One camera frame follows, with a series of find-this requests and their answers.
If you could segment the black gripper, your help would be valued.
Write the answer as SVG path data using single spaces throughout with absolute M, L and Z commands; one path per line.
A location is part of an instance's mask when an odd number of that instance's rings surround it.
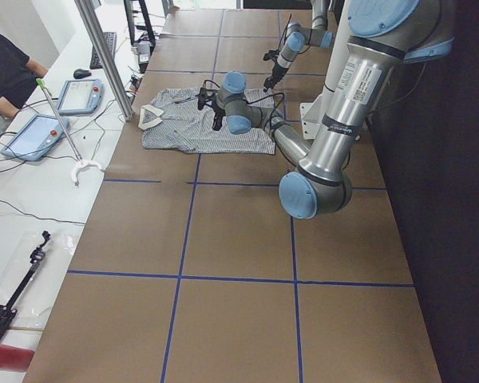
M 266 93 L 271 89 L 271 86 L 276 86 L 284 78 L 284 67 L 275 65 L 272 69 L 271 75 L 265 80 L 263 91 Z
M 225 111 L 218 105 L 212 105 L 212 111 L 214 112 L 213 117 L 213 126 L 212 129 L 214 131 L 220 130 L 220 125 L 223 123 L 223 118 L 226 116 Z

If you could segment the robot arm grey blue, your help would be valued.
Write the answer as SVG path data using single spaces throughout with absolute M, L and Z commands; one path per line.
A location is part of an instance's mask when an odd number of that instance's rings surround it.
M 286 75 L 295 59 L 305 47 L 328 49 L 332 46 L 334 34 L 328 30 L 328 10 L 331 2 L 326 0 L 311 1 L 311 28 L 303 27 L 298 22 L 288 22 L 277 49 L 268 50 L 264 61 L 274 63 L 271 75 L 263 83 L 263 91 L 273 89 Z
M 309 28 L 287 27 L 283 47 L 268 55 L 274 67 L 265 81 L 270 89 L 282 79 L 304 47 L 332 48 L 326 83 L 319 98 L 320 124 L 306 142 L 276 109 L 251 105 L 242 73 L 228 73 L 217 90 L 201 89 L 199 106 L 212 108 L 214 129 L 233 134 L 265 131 L 295 166 L 279 183 L 284 210 L 296 219 L 344 208 L 351 183 L 342 166 L 375 108 L 396 65 L 446 56 L 453 45 L 454 1 L 347 1 L 338 31 L 327 30 L 327 3 L 315 1 Z

